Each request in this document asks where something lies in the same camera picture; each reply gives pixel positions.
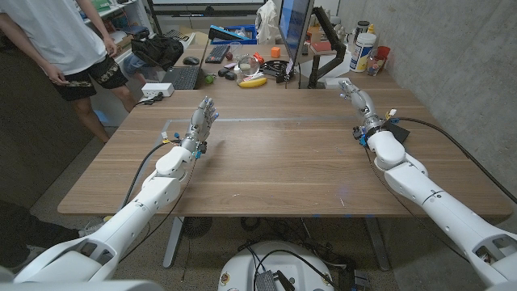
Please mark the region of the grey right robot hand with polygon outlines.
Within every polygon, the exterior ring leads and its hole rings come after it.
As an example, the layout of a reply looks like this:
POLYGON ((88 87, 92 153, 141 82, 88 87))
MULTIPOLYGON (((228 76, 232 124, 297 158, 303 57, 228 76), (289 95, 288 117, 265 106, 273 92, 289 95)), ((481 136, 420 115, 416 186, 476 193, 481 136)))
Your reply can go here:
POLYGON ((359 89, 350 80, 340 81, 338 84, 342 90, 343 98, 351 101, 351 105, 362 124, 364 134, 370 137, 378 132, 383 122, 376 112, 370 95, 359 89))

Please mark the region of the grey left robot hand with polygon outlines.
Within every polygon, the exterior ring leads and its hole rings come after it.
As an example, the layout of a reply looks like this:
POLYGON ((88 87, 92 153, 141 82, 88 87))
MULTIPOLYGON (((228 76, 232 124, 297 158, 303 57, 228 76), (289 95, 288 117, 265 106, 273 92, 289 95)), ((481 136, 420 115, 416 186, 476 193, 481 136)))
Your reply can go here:
POLYGON ((197 151, 198 146, 207 140, 212 123, 218 116, 213 99, 206 96, 193 112, 185 138, 181 140, 180 145, 191 153, 197 151))

